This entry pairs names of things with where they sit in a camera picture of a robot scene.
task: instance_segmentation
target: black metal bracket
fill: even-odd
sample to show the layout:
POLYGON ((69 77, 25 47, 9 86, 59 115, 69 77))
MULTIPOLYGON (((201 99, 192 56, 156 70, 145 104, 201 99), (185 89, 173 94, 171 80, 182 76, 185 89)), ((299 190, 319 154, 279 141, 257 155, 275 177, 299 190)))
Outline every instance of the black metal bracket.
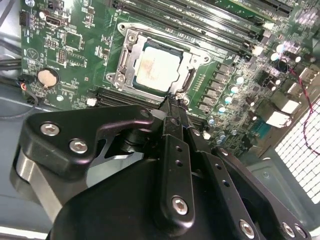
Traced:
POLYGON ((163 121, 159 158, 159 198, 155 222, 170 236, 181 236, 195 221, 189 146, 184 142, 180 104, 169 96, 160 110, 167 113, 163 121))
MULTIPOLYGON (((159 110, 165 113, 162 117, 128 105, 35 114, 25 121, 19 142, 23 159, 36 166, 39 175, 45 167, 60 185, 84 178, 100 139, 116 136, 110 145, 112 154, 146 150, 140 162, 89 189, 81 188, 81 193, 78 189, 79 194, 57 215, 52 240, 106 235, 112 239, 311 240, 302 224, 236 157, 223 148, 212 152, 189 121, 182 100, 168 96, 159 110), (44 131, 44 125, 57 128, 44 131), (85 148, 72 150, 74 140, 81 140, 85 148), (128 229, 113 227, 116 224, 127 224, 128 229)), ((20 172, 28 173, 24 165, 19 166, 20 172)), ((24 175, 27 181, 33 177, 32 172, 24 175)), ((29 182, 38 187, 35 178, 29 182)), ((46 193, 34 192, 44 205, 46 193)))
POLYGON ((19 144, 34 162, 63 178, 79 179, 96 156, 98 140, 125 129, 147 129, 153 121, 150 112, 139 105, 39 113, 24 122, 19 144), (59 133, 54 135, 55 129, 52 129, 52 134, 44 134, 42 126, 45 124, 56 126, 59 133), (73 140, 86 145, 84 153, 71 150, 73 140))
POLYGON ((221 147, 212 153, 222 159, 241 197, 250 201, 256 212, 255 223, 266 238, 311 239, 300 221, 235 156, 221 147))

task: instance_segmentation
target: pcie slot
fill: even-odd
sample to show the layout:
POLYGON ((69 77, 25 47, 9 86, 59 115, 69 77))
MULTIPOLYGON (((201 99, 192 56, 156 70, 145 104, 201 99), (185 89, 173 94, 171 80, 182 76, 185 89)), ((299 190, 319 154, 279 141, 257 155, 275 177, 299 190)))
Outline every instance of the pcie slot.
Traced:
POLYGON ((246 0, 245 2, 255 5, 260 9, 271 11, 273 14, 285 18, 288 18, 293 11, 292 7, 277 0, 246 0))
POLYGON ((180 5, 173 4, 171 1, 167 0, 151 0, 146 2, 155 8, 161 9, 163 11, 168 11, 171 14, 183 18, 193 24, 201 26, 207 31, 217 32, 220 35, 225 36, 226 38, 232 39, 239 43, 243 43, 244 39, 247 41, 252 41, 252 39, 248 36, 250 31, 241 31, 239 29, 234 28, 233 26, 227 25, 225 21, 220 19, 209 20, 203 14, 199 14, 188 9, 181 7, 180 5))
POLYGON ((223 19, 227 21, 230 25, 235 28, 239 28, 243 31, 254 31, 257 34, 261 32, 261 28, 255 26, 251 21, 244 19, 240 16, 237 16, 231 12, 228 12, 224 9, 221 9, 212 4, 206 3, 204 1, 196 1, 196 0, 172 0, 172 2, 179 3, 183 5, 185 8, 193 10, 198 13, 202 13, 207 18, 211 18, 212 16, 216 16, 219 19, 223 19))
POLYGON ((122 93, 114 92, 108 89, 100 88, 97 94, 98 104, 102 106, 116 107, 122 105, 137 104, 145 107, 146 109, 158 109, 157 104, 146 102, 132 96, 127 96, 122 93))
POLYGON ((155 15, 154 12, 150 13, 147 10, 144 10, 144 9, 137 7, 136 5, 131 5, 131 4, 128 4, 127 2, 124 2, 124 1, 122 2, 121 0, 120 0, 120 2, 121 2, 121 4, 120 4, 121 6, 119 5, 118 7, 123 7, 127 12, 132 12, 132 13, 135 13, 138 15, 142 15, 144 17, 151 19, 151 20, 162 23, 166 26, 171 26, 174 29, 176 29, 177 31, 184 32, 187 35, 190 35, 194 38, 209 42, 213 46, 216 46, 220 49, 232 52, 234 54, 238 54, 239 50, 245 51, 243 46, 241 44, 239 44, 238 42, 234 42, 234 41, 231 41, 228 39, 225 40, 226 42, 223 42, 222 38, 221 39, 219 39, 219 38, 214 39, 212 37, 207 37, 204 35, 204 33, 206 32, 205 30, 203 30, 204 33, 200 32, 200 31, 196 31, 196 30, 190 29, 188 27, 185 27, 181 24, 178 24, 172 20, 170 21, 166 17, 160 17, 158 15, 155 15))

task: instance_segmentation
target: green circuit board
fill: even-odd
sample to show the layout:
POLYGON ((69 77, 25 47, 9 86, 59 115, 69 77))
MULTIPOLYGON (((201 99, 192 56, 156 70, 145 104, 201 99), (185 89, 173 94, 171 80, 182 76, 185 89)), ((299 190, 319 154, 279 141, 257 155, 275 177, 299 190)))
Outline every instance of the green circuit board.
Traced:
MULTIPOLYGON (((159 105, 159 98, 119 89, 107 78, 119 70, 123 56, 126 34, 120 31, 121 24, 133 24, 135 30, 144 25, 159 33, 151 34, 152 39, 172 49, 187 46, 185 51, 190 52, 188 46, 194 46, 207 54, 192 77, 190 73, 183 99, 191 116, 214 120, 210 144, 218 144, 218 134, 224 131, 226 137, 219 144, 237 154, 244 149, 244 136, 263 138, 271 128, 261 119, 252 121, 246 98, 257 108, 273 96, 275 91, 260 79, 276 66, 271 60, 275 45, 301 56, 299 67, 308 69, 312 63, 303 56, 312 54, 320 26, 320 0, 35 0, 34 6, 22 0, 21 6, 22 72, 38 76, 51 69, 59 76, 53 87, 38 80, 30 85, 45 104, 60 110, 84 109, 88 99, 103 89, 159 105), (244 81, 237 82, 239 77, 244 81), (226 96, 231 98, 227 104, 226 96)), ((286 63, 297 65, 289 58, 286 63)), ((276 91, 284 92, 290 76, 278 72, 281 84, 276 91)))

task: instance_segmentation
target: capacitor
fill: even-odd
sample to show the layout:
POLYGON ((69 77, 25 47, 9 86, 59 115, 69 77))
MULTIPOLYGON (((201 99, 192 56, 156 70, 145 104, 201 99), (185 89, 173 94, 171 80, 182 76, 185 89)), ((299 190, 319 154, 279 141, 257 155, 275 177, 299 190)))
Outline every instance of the capacitor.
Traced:
POLYGON ((276 52, 270 52, 268 57, 270 58, 271 61, 277 61, 279 59, 279 54, 276 52))
POLYGON ((255 105, 255 102, 251 97, 246 97, 245 101, 250 107, 253 107, 255 105))
POLYGON ((258 117, 255 115, 253 111, 249 111, 248 114, 252 121, 257 120, 258 117))
POLYGON ((236 136, 238 134, 238 131, 236 129, 231 130, 231 135, 236 136))
POLYGON ((210 126, 215 125, 215 118, 213 116, 208 117, 208 123, 210 126))
POLYGON ((274 91, 274 90, 277 89, 277 86, 276 86, 272 81, 269 81, 266 86, 267 86, 267 88, 270 89, 271 91, 274 91))
POLYGON ((237 93, 239 92, 239 87, 237 87, 237 86, 234 85, 234 84, 231 84, 231 85, 229 86, 229 90, 231 91, 231 93, 237 94, 237 93))
POLYGON ((46 18, 46 14, 43 11, 41 11, 41 12, 39 12, 39 17, 41 19, 45 19, 46 18))
POLYGON ((241 85, 241 84, 243 84, 245 82, 244 77, 240 76, 240 75, 236 75, 234 77, 234 80, 235 80, 236 84, 238 84, 238 85, 241 85))
POLYGON ((273 82, 275 85, 279 85, 281 83, 281 80, 276 77, 273 77, 271 78, 271 82, 273 82))
POLYGON ((303 55, 303 58, 310 63, 314 63, 317 60, 317 58, 314 55, 309 53, 306 53, 305 55, 303 55))
POLYGON ((285 51, 285 45, 282 43, 276 43, 273 45, 273 49, 278 53, 282 54, 285 51))
POLYGON ((217 144, 217 145, 221 145, 222 144, 222 140, 220 140, 220 138, 219 137, 216 137, 215 138, 215 143, 217 144))
POLYGON ((290 52, 290 51, 286 51, 284 53, 286 56, 288 56, 292 61, 299 63, 301 61, 301 57, 298 56, 297 54, 290 52))
POLYGON ((229 95, 224 95, 223 100, 225 104, 230 104, 232 102, 232 97, 229 95))
POLYGON ((220 131, 218 134, 219 134, 219 139, 220 139, 221 141, 225 140, 225 138, 226 138, 226 133, 225 133, 224 131, 220 131))
POLYGON ((217 110, 218 110, 218 112, 221 113, 221 114, 223 114, 223 113, 226 112, 225 106, 223 106, 223 105, 221 105, 221 104, 218 105, 217 110))

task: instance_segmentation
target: red cable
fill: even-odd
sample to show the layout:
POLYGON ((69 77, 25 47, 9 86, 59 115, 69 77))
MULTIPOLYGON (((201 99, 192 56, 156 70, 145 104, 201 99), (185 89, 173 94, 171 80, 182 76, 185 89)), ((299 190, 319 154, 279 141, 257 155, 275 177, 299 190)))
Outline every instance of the red cable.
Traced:
POLYGON ((300 84, 300 86, 301 86, 301 88, 302 88, 302 92, 303 92, 303 94, 304 94, 304 96, 305 96, 305 98, 306 98, 306 100, 307 100, 307 102, 308 102, 309 109, 310 109, 309 115, 308 115, 308 117, 306 118, 306 120, 305 120, 304 123, 303 123, 303 138, 304 138, 304 141, 305 141, 305 145, 306 145, 306 147, 307 147, 308 149, 310 149, 314 154, 320 156, 320 152, 317 152, 316 150, 314 150, 314 149, 309 145, 308 139, 307 139, 307 134, 306 134, 308 121, 309 121, 311 115, 314 113, 313 105, 312 105, 312 103, 311 103, 311 101, 310 101, 308 92, 306 91, 306 88, 305 88, 305 86, 304 86, 304 84, 303 84, 303 82, 302 82, 301 77, 297 76, 297 74, 296 74, 292 69, 290 69, 290 73, 291 73, 292 75, 298 77, 298 79, 299 79, 299 84, 300 84))

